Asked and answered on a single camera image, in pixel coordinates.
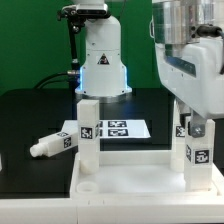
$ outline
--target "white tube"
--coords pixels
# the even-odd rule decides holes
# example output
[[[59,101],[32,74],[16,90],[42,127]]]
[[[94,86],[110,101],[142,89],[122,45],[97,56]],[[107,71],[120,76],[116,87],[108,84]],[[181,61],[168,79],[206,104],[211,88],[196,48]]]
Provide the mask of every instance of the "white tube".
[[[33,157],[53,156],[78,145],[78,128],[63,130],[39,139],[39,143],[30,148]]]

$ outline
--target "white block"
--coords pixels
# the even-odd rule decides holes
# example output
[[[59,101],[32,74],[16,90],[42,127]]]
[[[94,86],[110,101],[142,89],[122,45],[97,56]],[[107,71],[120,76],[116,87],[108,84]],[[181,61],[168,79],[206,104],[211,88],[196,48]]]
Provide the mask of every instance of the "white block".
[[[81,100],[77,104],[77,118],[80,168],[83,173],[92,174],[99,170],[99,101]]]
[[[81,100],[77,104],[79,125],[95,126],[99,123],[99,101]]]
[[[208,120],[205,130],[205,136],[201,138],[193,138],[186,131],[186,191],[211,189],[215,122]]]
[[[170,168],[176,172],[184,171],[185,129],[180,124],[180,113],[176,100],[173,108],[173,131]]]

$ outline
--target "green backdrop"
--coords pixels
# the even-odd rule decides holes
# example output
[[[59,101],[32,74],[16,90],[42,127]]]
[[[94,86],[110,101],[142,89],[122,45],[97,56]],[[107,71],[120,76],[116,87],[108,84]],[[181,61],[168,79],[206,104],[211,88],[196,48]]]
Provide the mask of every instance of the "green backdrop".
[[[32,88],[42,78],[70,69],[66,21],[58,22],[57,10],[70,0],[1,0],[0,94],[10,89]],[[122,2],[107,1],[118,17]],[[122,62],[128,68],[132,88],[160,87],[154,43],[149,37],[150,0],[128,0],[121,18]],[[84,63],[84,34],[77,40]],[[66,88],[67,84],[48,88]]]

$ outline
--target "black table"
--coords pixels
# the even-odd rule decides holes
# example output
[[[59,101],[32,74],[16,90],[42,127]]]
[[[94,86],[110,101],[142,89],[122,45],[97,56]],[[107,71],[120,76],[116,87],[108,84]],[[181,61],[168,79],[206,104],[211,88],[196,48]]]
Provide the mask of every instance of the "black table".
[[[165,89],[135,89],[130,100],[101,104],[101,120],[144,119],[152,136],[101,140],[101,150],[170,149],[173,99]],[[77,147],[50,158],[32,158],[29,149],[72,118],[76,118],[76,102],[69,90],[21,89],[0,97],[0,198],[69,197]],[[215,162],[223,168],[224,122],[216,123]]]

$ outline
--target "black cable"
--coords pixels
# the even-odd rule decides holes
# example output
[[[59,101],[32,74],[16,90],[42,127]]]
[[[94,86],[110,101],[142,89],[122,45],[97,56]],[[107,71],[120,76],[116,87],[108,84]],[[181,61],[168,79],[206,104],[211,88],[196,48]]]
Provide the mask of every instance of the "black cable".
[[[38,89],[43,83],[47,82],[48,80],[50,79],[53,79],[53,78],[56,78],[56,77],[59,77],[59,76],[67,76],[67,72],[64,72],[64,73],[56,73],[56,74],[53,74],[53,75],[50,75],[44,79],[42,79],[41,81],[39,81],[33,88],[34,89]]]
[[[39,87],[39,89],[43,89],[44,86],[52,84],[52,83],[59,83],[59,82],[68,82],[68,80],[52,80],[52,81],[48,81],[45,82],[42,86]]]
[[[124,9],[125,9],[126,3],[127,3],[127,0],[124,0],[124,1],[123,1],[123,6],[122,6],[122,9],[121,9],[121,12],[120,12],[120,15],[119,15],[119,17],[118,17],[118,20],[119,20],[119,21],[121,20],[121,17],[122,17],[122,15],[123,15],[123,13],[124,13]]]
[[[223,47],[222,47],[222,68],[220,70],[220,74],[223,75],[224,74],[224,33],[222,31],[217,31],[219,33],[219,35],[222,37],[223,40]]]

